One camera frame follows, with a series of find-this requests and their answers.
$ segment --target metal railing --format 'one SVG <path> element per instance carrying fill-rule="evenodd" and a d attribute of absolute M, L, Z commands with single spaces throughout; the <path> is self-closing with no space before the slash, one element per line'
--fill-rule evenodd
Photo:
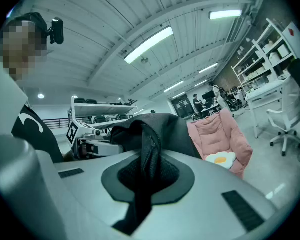
<path fill-rule="evenodd" d="M 87 117 L 79 117 L 76 119 L 77 121 L 85 122 L 86 124 L 90 125 L 91 120 Z M 69 119 L 68 118 L 56 118 L 56 119 L 45 119 L 42 120 L 49 129 L 61 129 L 61 128 L 68 128 L 69 127 Z"/>

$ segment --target white office chair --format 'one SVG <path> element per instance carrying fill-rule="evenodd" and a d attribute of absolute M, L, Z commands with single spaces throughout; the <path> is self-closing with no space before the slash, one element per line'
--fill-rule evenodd
<path fill-rule="evenodd" d="M 300 88 L 291 76 L 283 82 L 282 109 L 279 111 L 268 109 L 266 113 L 272 126 L 285 133 L 281 135 L 279 132 L 277 137 L 270 140 L 270 146 L 273 147 L 276 140 L 283 138 L 283 157 L 286 155 L 288 139 L 295 140 L 300 148 L 300 138 L 297 137 L 297 132 L 293 131 L 293 135 L 291 134 L 291 129 L 300 122 Z"/>

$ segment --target black vent slot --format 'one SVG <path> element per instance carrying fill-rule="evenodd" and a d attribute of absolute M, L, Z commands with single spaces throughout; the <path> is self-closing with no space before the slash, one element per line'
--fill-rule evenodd
<path fill-rule="evenodd" d="M 237 191 L 222 193 L 222 196 L 248 232 L 265 222 Z"/>
<path fill-rule="evenodd" d="M 61 172 L 59 172 L 59 175 L 60 175 L 60 178 L 63 179 L 63 178 L 67 178 L 70 176 L 77 175 L 77 174 L 82 174 L 83 172 L 84 171 L 82 169 L 77 168 L 77 169 L 72 169 L 72 170 L 61 171 Z"/>

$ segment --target black cloth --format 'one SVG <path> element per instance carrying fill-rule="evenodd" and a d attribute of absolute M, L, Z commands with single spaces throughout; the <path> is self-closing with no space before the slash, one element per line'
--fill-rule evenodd
<path fill-rule="evenodd" d="M 29 142 L 35 150 L 47 152 L 53 163 L 61 163 L 64 158 L 60 152 L 55 135 L 40 117 L 24 106 L 13 126 L 12 135 Z"/>
<path fill-rule="evenodd" d="M 193 99 L 193 105 L 198 110 L 199 113 L 201 113 L 202 110 L 204 110 L 204 107 L 201 104 L 196 104 L 196 102 L 199 102 L 196 98 Z"/>
<path fill-rule="evenodd" d="M 131 235 L 152 210 L 151 195 L 160 184 L 156 175 L 168 171 L 170 163 L 161 157 L 161 150 L 198 159 L 201 156 L 189 136 L 186 121 L 168 113 L 142 114 L 117 124 L 112 129 L 111 143 L 122 145 L 125 152 L 141 150 L 138 168 L 134 166 L 133 169 L 141 171 L 134 201 L 129 205 L 125 219 L 113 225 Z"/>

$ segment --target ceiling light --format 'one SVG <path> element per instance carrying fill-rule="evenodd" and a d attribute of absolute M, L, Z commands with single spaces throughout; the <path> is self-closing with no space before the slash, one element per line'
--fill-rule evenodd
<path fill-rule="evenodd" d="M 138 114 L 138 113 L 140 113 L 141 111 L 144 111 L 144 110 L 145 110 L 145 109 L 141 109 L 140 111 L 134 113 L 134 115 L 135 115 L 135 114 Z"/>
<path fill-rule="evenodd" d="M 194 87 L 197 87 L 197 86 L 199 86 L 199 85 L 201 85 L 201 84 L 203 84 L 205 82 L 208 82 L 208 80 L 204 80 L 203 82 L 200 82 L 200 83 L 196 84 Z"/>
<path fill-rule="evenodd" d="M 130 52 L 125 58 L 124 61 L 131 64 L 136 58 L 141 56 L 151 47 L 155 46 L 157 43 L 162 41 L 163 39 L 171 36 L 174 32 L 170 26 L 165 27 L 160 32 L 154 34 L 145 40 L 142 44 L 140 44 L 137 48 L 135 48 L 132 52 Z"/>
<path fill-rule="evenodd" d="M 178 83 L 175 84 L 174 86 L 172 86 L 172 87 L 166 89 L 164 92 L 166 93 L 166 92 L 170 91 L 172 88 L 175 88 L 176 86 L 181 85 L 181 84 L 183 84 L 183 83 L 184 83 L 184 81 L 178 82 Z"/>
<path fill-rule="evenodd" d="M 222 10 L 222 11 L 210 11 L 209 19 L 215 20 L 227 17 L 239 17 L 241 16 L 242 10 Z"/>
<path fill-rule="evenodd" d="M 186 92 L 184 91 L 184 92 L 178 94 L 177 96 L 174 96 L 172 99 L 174 99 L 174 98 L 176 98 L 176 97 L 179 97 L 180 95 L 185 94 L 185 93 L 186 93 Z"/>
<path fill-rule="evenodd" d="M 215 67 L 216 65 L 218 65 L 218 63 L 213 64 L 213 65 L 211 65 L 211 66 L 208 66 L 208 67 L 205 68 L 205 69 L 202 69 L 202 70 L 199 72 L 199 74 L 202 73 L 203 71 L 206 71 L 206 70 L 208 70 L 208 69 L 211 69 L 211 68 Z"/>

